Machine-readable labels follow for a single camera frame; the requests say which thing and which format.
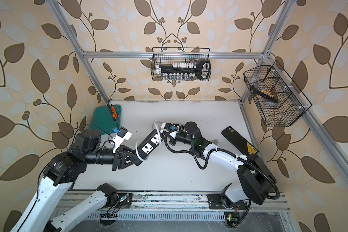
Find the black white power strip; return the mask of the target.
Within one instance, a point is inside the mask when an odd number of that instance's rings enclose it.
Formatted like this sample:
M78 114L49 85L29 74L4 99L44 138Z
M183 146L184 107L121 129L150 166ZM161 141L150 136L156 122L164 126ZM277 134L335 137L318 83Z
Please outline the black white power strip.
M138 158L146 160L153 150L160 145L163 138L164 135L161 132L157 133L157 130L153 130L142 142L138 143L135 149Z

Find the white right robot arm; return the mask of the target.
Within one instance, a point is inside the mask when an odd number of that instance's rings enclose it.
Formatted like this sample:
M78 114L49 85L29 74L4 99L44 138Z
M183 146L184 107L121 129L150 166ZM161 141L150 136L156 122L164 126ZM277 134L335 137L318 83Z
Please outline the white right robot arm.
M191 155L201 170L214 162L237 174L238 183L227 185L220 194L218 202L224 208L231 209L239 201L249 200L261 205L266 199L280 198L275 177L257 154L238 155L218 147L203 138L192 121L185 125L163 123L159 131L170 152Z

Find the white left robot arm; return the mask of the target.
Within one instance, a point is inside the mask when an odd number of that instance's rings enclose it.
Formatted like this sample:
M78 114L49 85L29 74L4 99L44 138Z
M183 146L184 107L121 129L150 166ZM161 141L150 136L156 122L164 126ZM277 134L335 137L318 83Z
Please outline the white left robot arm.
M76 136L70 148L56 155L41 172L37 191L25 212L11 229L13 232L69 232L87 216L104 207L121 207L131 194L120 196L110 184L100 185L94 193L77 206L51 218L53 211L66 191L88 164L111 164L113 170L139 165L136 152L122 142L129 140L131 133L124 127L115 130L112 148L101 148L101 133L85 130Z

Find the green plastic tool case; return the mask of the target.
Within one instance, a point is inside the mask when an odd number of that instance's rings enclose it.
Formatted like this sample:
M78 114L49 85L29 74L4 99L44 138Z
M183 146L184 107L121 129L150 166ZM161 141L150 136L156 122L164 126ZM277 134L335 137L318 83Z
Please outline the green plastic tool case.
M114 129L120 128L121 106L114 105L114 109L118 115L117 119L113 118L108 106L97 107L93 114L93 121L90 129L99 130L101 134L112 134Z

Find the flat black box yellow label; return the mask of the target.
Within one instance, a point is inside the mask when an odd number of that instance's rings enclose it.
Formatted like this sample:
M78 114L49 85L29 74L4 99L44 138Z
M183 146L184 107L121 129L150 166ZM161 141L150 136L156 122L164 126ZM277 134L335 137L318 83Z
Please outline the flat black box yellow label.
M221 134L243 155L256 155L259 153L258 149L246 140L241 134L239 134L234 128L228 126Z

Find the black socket bit set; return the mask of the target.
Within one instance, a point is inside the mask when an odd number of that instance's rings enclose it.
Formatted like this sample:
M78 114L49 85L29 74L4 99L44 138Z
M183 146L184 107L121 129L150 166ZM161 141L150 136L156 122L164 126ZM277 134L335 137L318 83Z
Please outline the black socket bit set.
M162 77L165 80L208 81L211 76L209 60L174 62L171 64L153 64L152 78Z

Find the dark tool in right basket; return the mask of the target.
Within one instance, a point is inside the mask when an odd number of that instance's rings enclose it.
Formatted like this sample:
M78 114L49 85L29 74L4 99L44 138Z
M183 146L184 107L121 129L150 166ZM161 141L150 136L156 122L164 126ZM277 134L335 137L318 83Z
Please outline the dark tool in right basket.
M267 100L273 103L277 103L278 99L274 96L274 94L270 91L260 89L258 87L254 87L254 93L258 99Z

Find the orange handled pliers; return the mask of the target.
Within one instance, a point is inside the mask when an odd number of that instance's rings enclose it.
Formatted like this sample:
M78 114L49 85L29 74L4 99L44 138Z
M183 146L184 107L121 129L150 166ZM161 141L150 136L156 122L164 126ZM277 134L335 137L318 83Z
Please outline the orange handled pliers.
M116 112L114 106L113 106L112 104L109 104L109 105L108 105L108 109L109 109L110 114L112 115L112 118L113 118L114 120L117 120L117 119L118 119L118 114L117 114L117 112Z

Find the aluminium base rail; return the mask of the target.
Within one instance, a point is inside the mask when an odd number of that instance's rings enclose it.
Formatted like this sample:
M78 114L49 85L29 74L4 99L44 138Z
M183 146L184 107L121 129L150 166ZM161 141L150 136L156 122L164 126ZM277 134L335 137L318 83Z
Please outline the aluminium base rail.
M210 200L209 194L215 192L154 192L133 191L129 199L109 209L109 206L87 213L86 219L106 220L158 220L158 221L225 221L229 216L241 217L246 211L248 200L227 209ZM60 216L86 200L91 191L68 191L56 206L51 218ZM251 213L286 216L291 213L290 206L281 195L278 200L265 200L262 205L251 203Z

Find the aluminium frame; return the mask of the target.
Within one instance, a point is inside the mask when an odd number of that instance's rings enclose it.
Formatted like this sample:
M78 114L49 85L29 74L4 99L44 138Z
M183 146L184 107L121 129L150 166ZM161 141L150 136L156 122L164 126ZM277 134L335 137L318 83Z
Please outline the aluminium frame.
M95 88L101 92L102 99L109 103L109 97L107 96L104 87L102 86L99 78L96 75L89 59L91 58L106 58L106 59L138 59L138 58L151 58L153 61L156 59L168 59L168 58L193 58L195 53L191 52L169 52L161 49L159 52L89 52L82 49L80 43L78 42L71 25L66 19L66 16L61 10L61 5L58 1L46 1L50 11L59 23L61 29L65 33L71 47L76 52L76 55L80 58L82 65L87 71L92 84ZM289 90L290 94L296 98L295 108L301 112L299 116L295 117L295 120L303 118L308 127L311 129L313 134L316 136L317 140L320 142L321 146L328 153L329 157L332 159L334 165L339 170L340 174L343 176L344 180L348 184L348 158L345 156L344 151L339 147L338 144L334 142L329 132L325 127L319 122L318 118L314 115L312 109L312 103L308 97L303 93L298 93L293 87L293 79L288 75L287 72L282 68L282 65L277 61L273 61L270 57L270 52L272 50L272 43L268 42L266 49L262 53L233 53L233 52L209 52L202 53L202 56L209 59L258 59L258 66L263 63L270 65L279 74L280 78L285 82L286 88Z

